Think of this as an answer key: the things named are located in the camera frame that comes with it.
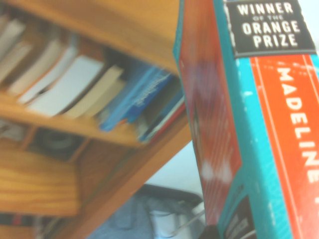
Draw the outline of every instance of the book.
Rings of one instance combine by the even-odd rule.
[[[70,118],[77,118],[82,116],[85,112],[87,112],[90,108],[92,108],[96,103],[98,103],[99,99],[104,95],[111,96],[110,90],[114,89],[115,84],[121,84],[122,80],[119,79],[121,74],[123,73],[123,69],[118,66],[110,67],[104,75],[99,79],[99,81],[92,87],[92,89],[69,111],[65,113],[66,116]],[[109,97],[109,100],[105,97],[105,104],[108,103],[112,98]]]
[[[134,105],[124,116],[124,120],[132,123],[141,114],[145,107],[161,91],[161,89],[170,81],[172,74],[162,71],[160,75],[150,84],[150,86],[137,98]]]
[[[118,95],[118,93],[126,85],[126,81],[118,79],[114,82],[108,90],[94,103],[85,113],[86,117],[93,117],[98,114],[108,103]]]
[[[170,112],[163,117],[163,119],[151,129],[148,130],[144,136],[143,143],[152,142],[153,139],[158,138],[159,135],[185,110],[184,97],[182,97],[177,104],[170,110]]]
[[[318,238],[319,58],[305,2],[180,1],[173,53],[218,230],[206,237]]]
[[[124,119],[140,95],[149,88],[153,81],[162,73],[162,69],[142,61],[129,58],[125,69],[126,86],[98,114],[100,129],[112,130],[117,123]]]
[[[180,116],[186,109],[186,105],[183,99],[183,103],[179,106],[179,108],[177,108],[173,114],[171,115],[171,117],[166,120],[163,124],[163,126],[158,129],[157,132],[155,132],[154,136],[151,138],[147,138],[147,140],[150,141],[150,143],[155,142],[162,134],[163,132],[177,119],[178,116]]]
[[[48,30],[37,21],[27,22],[19,42],[0,61],[0,83],[12,84],[38,59],[48,43]]]
[[[41,94],[46,92],[49,87],[59,79],[61,75],[70,67],[78,54],[78,37],[76,34],[71,34],[69,45],[63,50],[62,56],[58,59],[54,66],[34,85],[32,85],[17,102],[20,104],[28,104]]]
[[[76,57],[52,89],[31,102],[27,108],[49,117],[63,112],[90,87],[103,66],[103,62],[86,55]]]
[[[8,94],[12,96],[22,94],[32,83],[41,78],[60,58],[63,51],[63,45],[59,39],[59,35],[57,33],[54,35],[56,36],[50,40],[38,59],[10,85],[7,90]]]
[[[25,30],[25,24],[17,19],[6,24],[0,36],[0,61],[16,44]]]
[[[178,78],[172,78],[137,118],[139,141],[145,141],[150,133],[183,102],[183,92]]]

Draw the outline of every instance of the black label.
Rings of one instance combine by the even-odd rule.
[[[232,1],[225,12],[235,58],[316,53],[297,0]]]

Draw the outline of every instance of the book cover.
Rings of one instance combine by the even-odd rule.
[[[27,108],[46,116],[66,110],[103,74],[104,63],[86,55],[79,55],[59,81]]]
[[[12,96],[18,96],[28,89],[35,81],[41,78],[60,58],[63,45],[57,35],[50,40],[39,58],[30,66],[7,90]]]
[[[180,1],[173,52],[213,238],[319,236],[319,58],[303,12]]]
[[[121,76],[123,69],[114,65],[110,67],[99,81],[90,89],[90,91],[69,111],[65,113],[66,116],[70,118],[77,118],[82,116],[90,108],[94,107],[95,104],[99,103],[99,100],[103,98],[107,104],[107,99],[104,95],[110,96],[114,90],[115,84],[121,84]]]
[[[55,63],[55,65],[34,85],[32,85],[24,94],[22,94],[17,102],[20,104],[28,104],[35,100],[37,97],[45,93],[54,82],[58,81],[59,78],[67,71],[70,65],[78,54],[78,41],[79,38],[75,33],[70,34],[69,45],[62,53],[61,58]]]
[[[127,81],[127,84],[98,114],[101,130],[110,131],[123,120],[132,106],[163,72],[156,66],[133,58],[128,59],[124,69],[123,79]]]
[[[159,120],[157,120],[158,123],[155,126],[152,126],[147,130],[145,135],[142,137],[143,142],[149,143],[162,128],[165,129],[168,127],[169,124],[166,125],[166,123],[173,122],[171,118],[175,119],[182,112],[181,110],[185,109],[185,107],[183,108],[182,106],[185,106],[184,97],[179,99],[179,101],[171,108],[168,114],[161,116]]]

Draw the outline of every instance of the white wall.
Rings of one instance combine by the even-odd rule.
[[[179,189],[202,196],[192,142],[150,178],[147,184]]]

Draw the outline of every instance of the wood grain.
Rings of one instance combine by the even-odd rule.
[[[0,226],[1,239],[34,239],[33,228]]]
[[[178,74],[172,55],[179,0],[6,0]]]
[[[103,132],[98,129],[98,125],[94,119],[68,119],[63,115],[50,118],[45,117],[26,110],[24,107],[18,105],[13,97],[3,92],[0,92],[0,117],[113,143],[134,147],[142,146],[137,142],[135,129],[132,124],[123,124],[110,132]]]
[[[21,142],[9,138],[0,138],[0,150],[19,149]]]
[[[99,140],[90,143],[78,162],[83,202],[93,193],[102,179],[112,171],[128,150],[128,147]]]
[[[24,150],[26,150],[29,147],[29,145],[32,143],[32,140],[33,140],[33,138],[35,136],[35,133],[36,133],[37,129],[38,128],[36,126],[34,126],[34,125],[31,125],[28,128],[26,136],[24,137],[23,142],[20,145],[20,150],[24,151]]]
[[[80,147],[74,152],[74,154],[72,155],[72,157],[69,159],[68,162],[74,163],[75,161],[77,161],[90,142],[91,142],[91,139],[86,138],[83,141],[83,143],[80,145]]]
[[[68,217],[79,208],[74,165],[26,151],[0,151],[0,212]]]
[[[154,173],[191,141],[186,113],[173,123],[156,144],[139,150],[82,209],[55,239],[85,239],[129,199]]]

